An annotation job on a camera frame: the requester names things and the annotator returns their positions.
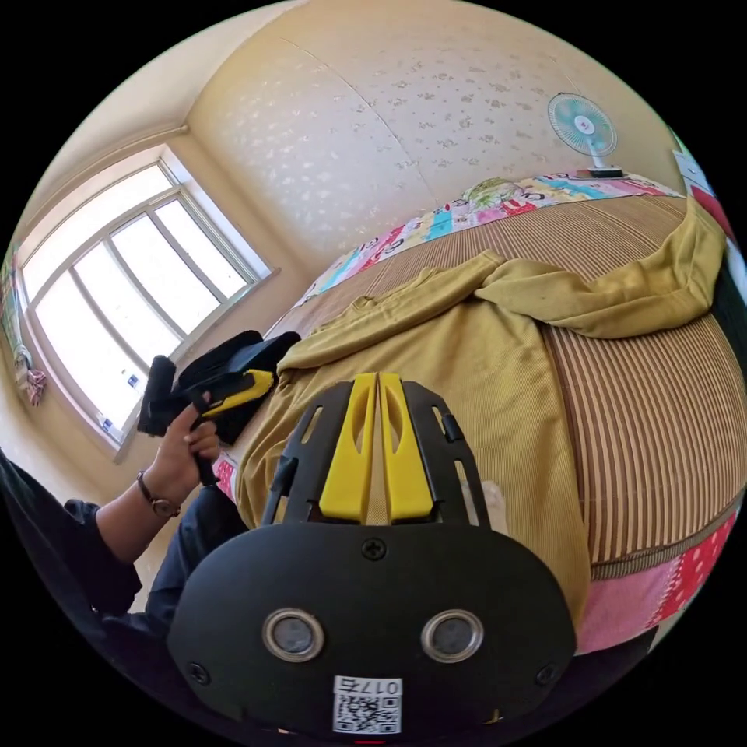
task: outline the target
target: window pane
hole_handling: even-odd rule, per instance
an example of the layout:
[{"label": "window pane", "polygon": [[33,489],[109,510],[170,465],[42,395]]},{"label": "window pane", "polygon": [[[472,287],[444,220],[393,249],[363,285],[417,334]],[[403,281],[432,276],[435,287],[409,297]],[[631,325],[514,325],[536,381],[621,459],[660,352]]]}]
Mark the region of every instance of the window pane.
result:
[{"label": "window pane", "polygon": [[143,216],[112,236],[135,277],[161,308],[192,332],[219,303],[181,260],[153,221]]},{"label": "window pane", "polygon": [[103,315],[148,365],[156,356],[174,352],[180,339],[138,293],[103,244],[75,269]]},{"label": "window pane", "polygon": [[39,302],[37,316],[69,375],[121,430],[142,396],[146,372],[108,335],[69,273]]},{"label": "window pane", "polygon": [[163,171],[151,166],[117,182],[76,210],[41,244],[23,268],[29,298],[33,299],[52,272],[96,231],[171,186]]},{"label": "window pane", "polygon": [[158,208],[156,215],[224,296],[230,298],[244,288],[247,284],[244,278],[216,249],[213,242],[178,200]]}]

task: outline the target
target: hand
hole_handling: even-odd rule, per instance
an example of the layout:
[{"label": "hand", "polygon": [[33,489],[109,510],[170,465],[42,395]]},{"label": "hand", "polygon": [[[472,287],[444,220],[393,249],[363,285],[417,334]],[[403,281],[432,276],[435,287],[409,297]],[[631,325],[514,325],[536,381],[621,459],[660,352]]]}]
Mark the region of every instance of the hand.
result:
[{"label": "hand", "polygon": [[195,454],[213,463],[220,453],[215,423],[206,421],[190,431],[199,416],[194,405],[184,409],[169,426],[156,459],[143,476],[151,494],[174,506],[180,506],[200,482]]}]

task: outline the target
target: patterned wallpaper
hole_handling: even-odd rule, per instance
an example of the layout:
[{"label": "patterned wallpaper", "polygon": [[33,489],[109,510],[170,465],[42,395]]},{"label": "patterned wallpaper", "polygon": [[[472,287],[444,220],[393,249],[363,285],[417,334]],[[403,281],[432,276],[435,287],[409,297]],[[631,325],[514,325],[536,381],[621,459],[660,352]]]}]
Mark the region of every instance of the patterned wallpaper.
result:
[{"label": "patterned wallpaper", "polygon": [[310,0],[247,40],[191,132],[313,272],[491,176],[585,167],[547,103],[595,100],[609,162],[681,188],[675,142],[624,83],[556,37],[454,0]]}]

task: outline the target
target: wristwatch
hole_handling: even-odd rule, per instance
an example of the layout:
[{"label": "wristwatch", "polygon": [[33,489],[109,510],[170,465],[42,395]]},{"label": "wristwatch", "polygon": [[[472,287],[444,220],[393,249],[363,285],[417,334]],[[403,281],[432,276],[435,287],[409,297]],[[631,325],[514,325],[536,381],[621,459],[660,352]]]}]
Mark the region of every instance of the wristwatch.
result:
[{"label": "wristwatch", "polygon": [[174,506],[171,501],[166,500],[165,498],[156,498],[146,487],[146,481],[143,479],[144,475],[144,470],[140,470],[140,472],[138,472],[138,487],[140,488],[140,492],[142,493],[142,495],[145,497],[148,503],[150,503],[150,507],[153,509],[153,513],[163,519],[176,518],[179,515],[181,508],[179,508],[179,506]]}]

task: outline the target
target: black sleeve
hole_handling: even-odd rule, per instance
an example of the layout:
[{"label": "black sleeve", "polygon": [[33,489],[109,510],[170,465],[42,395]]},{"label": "black sleeve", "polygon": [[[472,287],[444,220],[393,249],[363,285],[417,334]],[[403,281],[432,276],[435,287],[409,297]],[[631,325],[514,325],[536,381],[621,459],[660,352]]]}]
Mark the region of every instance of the black sleeve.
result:
[{"label": "black sleeve", "polygon": [[109,550],[96,523],[95,503],[69,500],[65,560],[91,606],[106,615],[124,615],[142,588],[134,565],[125,565]]},{"label": "black sleeve", "polygon": [[75,579],[88,604],[103,614],[121,615],[130,609],[142,585],[135,567],[117,560],[101,538],[97,505],[70,500],[63,506],[2,450],[0,487],[35,563],[41,554],[54,558]]}]

